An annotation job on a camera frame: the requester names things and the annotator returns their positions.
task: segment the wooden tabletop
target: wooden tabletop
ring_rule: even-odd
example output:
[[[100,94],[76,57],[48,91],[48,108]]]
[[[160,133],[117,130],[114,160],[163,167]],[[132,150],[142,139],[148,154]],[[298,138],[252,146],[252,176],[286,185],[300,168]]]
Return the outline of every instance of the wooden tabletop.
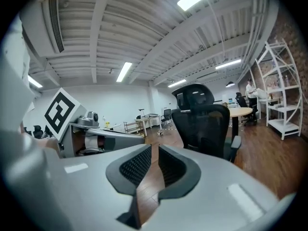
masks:
[[[252,108],[241,108],[241,107],[229,108],[229,110],[230,110],[230,117],[244,116],[252,112]]]

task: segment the white ceiling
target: white ceiling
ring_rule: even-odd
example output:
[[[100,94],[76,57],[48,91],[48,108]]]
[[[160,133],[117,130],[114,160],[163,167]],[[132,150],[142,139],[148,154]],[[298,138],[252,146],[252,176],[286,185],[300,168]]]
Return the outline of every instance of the white ceiling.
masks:
[[[264,30],[269,0],[202,0],[185,12],[178,1],[58,0],[64,51],[40,55],[43,64],[30,54],[29,74],[45,89],[116,83],[124,62],[131,62],[124,79],[131,85],[236,80],[270,33]],[[215,71],[236,59],[242,63]]]

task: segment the wooden floor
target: wooden floor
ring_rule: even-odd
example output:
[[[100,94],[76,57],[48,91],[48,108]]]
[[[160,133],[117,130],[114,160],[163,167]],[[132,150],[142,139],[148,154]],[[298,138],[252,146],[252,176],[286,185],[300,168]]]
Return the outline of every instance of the wooden floor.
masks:
[[[145,140],[152,144],[152,165],[137,188],[142,224],[158,207],[158,192],[165,187],[158,166],[158,145],[183,147],[176,130],[164,130],[162,137],[158,137],[158,130],[148,129]],[[282,141],[281,136],[267,128],[264,122],[257,126],[239,127],[239,135],[242,137],[242,146],[234,162],[236,166],[265,184],[280,199],[297,190],[308,162],[308,144],[302,138],[286,137]],[[227,136],[231,137],[230,128]]]

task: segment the air vent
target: air vent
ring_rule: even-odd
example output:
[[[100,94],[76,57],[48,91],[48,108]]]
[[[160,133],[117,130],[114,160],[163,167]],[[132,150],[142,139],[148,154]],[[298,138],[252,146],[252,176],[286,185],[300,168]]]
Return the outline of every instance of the air vent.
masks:
[[[55,41],[57,43],[57,47],[59,52],[64,51],[64,46],[62,43],[61,31],[60,31],[60,24],[58,19],[58,5],[57,0],[49,0],[49,13],[50,13],[50,20],[52,31],[54,34]]]

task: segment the office chair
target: office chair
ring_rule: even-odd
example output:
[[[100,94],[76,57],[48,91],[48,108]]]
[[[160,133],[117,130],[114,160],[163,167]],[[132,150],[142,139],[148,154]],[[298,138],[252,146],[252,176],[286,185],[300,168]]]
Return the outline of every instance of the office chair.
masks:
[[[26,132],[27,134],[29,134],[29,135],[32,136],[32,132],[31,132],[31,131],[27,131],[27,127],[24,127],[24,129],[25,129],[25,132]]]
[[[36,139],[41,139],[43,135],[43,131],[41,130],[40,125],[35,125],[34,126],[34,131],[33,131],[33,136]]]
[[[240,92],[236,93],[235,99],[241,107],[248,108],[248,105],[246,104],[246,100],[244,97],[242,97],[242,94]],[[252,105],[252,113],[244,116],[246,118],[244,120],[244,126],[246,126],[247,123],[253,123],[253,125],[257,124],[256,112],[257,112],[257,104]]]
[[[226,139],[229,109],[220,104],[212,104],[212,92],[201,84],[180,88],[172,94],[178,100],[179,109],[172,110],[171,117],[184,148],[233,163],[242,141],[239,136],[235,136],[233,141]]]
[[[160,119],[162,122],[167,122],[167,121],[171,121],[171,109],[166,109],[164,110],[164,115],[160,116]]]

